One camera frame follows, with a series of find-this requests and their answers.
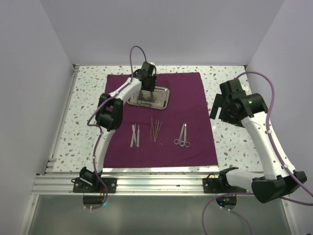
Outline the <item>steel instrument tray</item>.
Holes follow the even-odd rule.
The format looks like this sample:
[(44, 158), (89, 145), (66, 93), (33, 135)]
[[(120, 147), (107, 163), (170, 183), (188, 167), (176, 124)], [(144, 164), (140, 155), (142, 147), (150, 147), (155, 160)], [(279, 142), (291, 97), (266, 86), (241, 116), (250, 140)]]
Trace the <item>steel instrument tray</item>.
[(167, 108), (170, 91), (166, 87), (155, 86), (153, 92), (140, 90), (130, 97), (128, 104), (157, 110)]

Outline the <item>steel forceps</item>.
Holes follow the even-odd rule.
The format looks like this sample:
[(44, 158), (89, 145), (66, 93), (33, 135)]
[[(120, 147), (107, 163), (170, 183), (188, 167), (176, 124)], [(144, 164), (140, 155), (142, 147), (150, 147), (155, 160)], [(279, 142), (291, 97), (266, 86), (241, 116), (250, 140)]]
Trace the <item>steel forceps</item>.
[(154, 98), (153, 97), (141, 97), (135, 101), (135, 104), (139, 106), (152, 106), (154, 104)]

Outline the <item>thin pointed steel tweezers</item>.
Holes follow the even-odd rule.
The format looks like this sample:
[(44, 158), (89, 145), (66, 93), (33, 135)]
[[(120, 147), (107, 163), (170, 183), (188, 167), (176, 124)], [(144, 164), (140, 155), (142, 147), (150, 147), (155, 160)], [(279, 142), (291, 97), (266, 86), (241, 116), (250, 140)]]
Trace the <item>thin pointed steel tweezers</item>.
[(159, 135), (159, 132), (160, 132), (161, 127), (162, 127), (162, 121), (161, 121), (161, 122), (159, 122), (159, 127), (158, 127), (157, 138), (158, 138), (158, 135)]

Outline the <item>purple cloth wrap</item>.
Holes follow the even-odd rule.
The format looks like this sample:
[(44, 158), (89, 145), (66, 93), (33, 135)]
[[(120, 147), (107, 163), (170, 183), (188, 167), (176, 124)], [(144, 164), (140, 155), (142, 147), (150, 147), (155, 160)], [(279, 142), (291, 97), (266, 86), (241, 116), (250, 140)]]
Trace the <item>purple cloth wrap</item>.
[[(107, 168), (179, 167), (217, 165), (208, 107), (198, 72), (158, 74), (156, 85), (170, 91), (164, 110), (138, 107), (126, 103), (123, 121), (114, 133), (104, 159)], [(153, 124), (162, 121), (156, 143), (150, 140)], [(187, 141), (191, 146), (174, 144), (182, 125), (187, 124)], [(139, 147), (130, 147), (132, 125), (140, 125)]]

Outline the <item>steel surgical scissors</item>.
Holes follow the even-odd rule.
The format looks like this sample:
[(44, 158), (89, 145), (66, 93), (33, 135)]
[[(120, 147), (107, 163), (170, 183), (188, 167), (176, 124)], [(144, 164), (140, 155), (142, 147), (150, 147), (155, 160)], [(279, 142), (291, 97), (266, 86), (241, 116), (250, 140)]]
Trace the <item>steel surgical scissors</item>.
[(182, 127), (182, 135), (179, 141), (181, 147), (189, 148), (191, 146), (190, 142), (187, 141), (187, 124), (184, 123)]
[(185, 143), (184, 143), (184, 140), (183, 140), (184, 127), (185, 127), (185, 124), (183, 124), (182, 127), (181, 127), (179, 138), (174, 140), (174, 144), (179, 145), (181, 147), (185, 146)]

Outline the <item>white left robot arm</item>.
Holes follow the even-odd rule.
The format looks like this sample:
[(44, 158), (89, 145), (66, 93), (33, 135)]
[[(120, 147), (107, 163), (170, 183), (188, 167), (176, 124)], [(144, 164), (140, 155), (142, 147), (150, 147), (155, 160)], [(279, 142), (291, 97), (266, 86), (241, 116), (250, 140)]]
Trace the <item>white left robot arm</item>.
[(87, 126), (99, 128), (100, 133), (93, 147), (91, 163), (82, 168), (79, 176), (90, 192), (105, 187), (101, 179), (104, 158), (114, 133), (122, 124), (124, 104), (140, 90), (153, 92), (156, 72), (155, 65), (143, 62), (119, 88), (100, 96), (97, 109), (87, 121)]

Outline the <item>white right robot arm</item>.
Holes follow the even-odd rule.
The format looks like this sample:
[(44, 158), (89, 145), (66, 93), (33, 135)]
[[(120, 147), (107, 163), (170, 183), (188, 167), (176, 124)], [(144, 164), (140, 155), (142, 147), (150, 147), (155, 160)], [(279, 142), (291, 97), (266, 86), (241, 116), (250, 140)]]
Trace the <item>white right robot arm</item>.
[(235, 187), (246, 189), (261, 203), (291, 194), (307, 180), (303, 171), (297, 171), (285, 155), (276, 134), (266, 123), (268, 107), (260, 94), (247, 95), (239, 80), (220, 84), (210, 118), (243, 127), (249, 133), (261, 160), (263, 173), (248, 172), (238, 167), (221, 170), (218, 187), (231, 193)]

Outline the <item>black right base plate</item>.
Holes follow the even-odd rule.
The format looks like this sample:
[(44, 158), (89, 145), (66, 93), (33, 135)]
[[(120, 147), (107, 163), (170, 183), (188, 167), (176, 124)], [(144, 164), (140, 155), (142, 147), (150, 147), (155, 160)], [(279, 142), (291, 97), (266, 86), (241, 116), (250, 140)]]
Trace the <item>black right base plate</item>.
[(229, 171), (238, 169), (237, 167), (230, 167), (219, 172), (219, 175), (215, 177), (215, 174), (210, 173), (207, 177), (202, 179), (202, 187), (204, 193), (246, 193), (246, 189), (240, 187), (231, 186), (227, 179), (226, 173)]

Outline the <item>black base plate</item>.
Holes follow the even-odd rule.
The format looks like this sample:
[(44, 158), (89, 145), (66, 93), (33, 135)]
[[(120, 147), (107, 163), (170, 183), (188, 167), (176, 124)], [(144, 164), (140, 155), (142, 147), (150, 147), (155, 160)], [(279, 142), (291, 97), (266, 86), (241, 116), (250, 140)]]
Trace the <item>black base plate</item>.
[(215, 177), (215, 174), (210, 173), (207, 177), (202, 179), (202, 187), (204, 193), (246, 193), (246, 189), (240, 187), (231, 186), (227, 179), (226, 173), (229, 171), (238, 169), (237, 167), (230, 167), (219, 172), (219, 175)]
[(74, 193), (115, 193), (117, 188), (117, 178), (108, 178), (102, 177), (101, 180), (105, 183), (106, 187), (103, 186), (98, 179), (95, 180), (95, 183), (88, 183), (87, 181), (81, 180), (79, 177), (71, 179), (71, 182), (74, 184), (73, 192)]

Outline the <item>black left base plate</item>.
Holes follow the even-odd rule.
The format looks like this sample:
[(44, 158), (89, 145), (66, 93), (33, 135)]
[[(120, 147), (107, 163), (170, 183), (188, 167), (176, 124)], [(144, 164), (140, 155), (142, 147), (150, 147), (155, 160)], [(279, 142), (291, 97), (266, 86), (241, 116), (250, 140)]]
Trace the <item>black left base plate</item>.
[(74, 184), (73, 192), (74, 193), (115, 193), (117, 188), (117, 178), (108, 178), (102, 177), (101, 180), (105, 183), (106, 187), (103, 186), (98, 179), (95, 180), (95, 183), (88, 183), (87, 181), (81, 180), (79, 177), (71, 179), (71, 182)]

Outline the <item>aluminium frame rail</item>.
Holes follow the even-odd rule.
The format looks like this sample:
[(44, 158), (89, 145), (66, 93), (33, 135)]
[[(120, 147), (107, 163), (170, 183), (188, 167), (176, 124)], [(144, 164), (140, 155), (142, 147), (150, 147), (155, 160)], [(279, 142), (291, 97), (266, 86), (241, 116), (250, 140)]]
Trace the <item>aluminium frame rail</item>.
[[(116, 178), (113, 196), (199, 196), (203, 195), (202, 180), (208, 175), (203, 172), (175, 173), (117, 173), (107, 172), (105, 178)], [(33, 184), (33, 195), (74, 195), (73, 174), (50, 174), (37, 176)]]

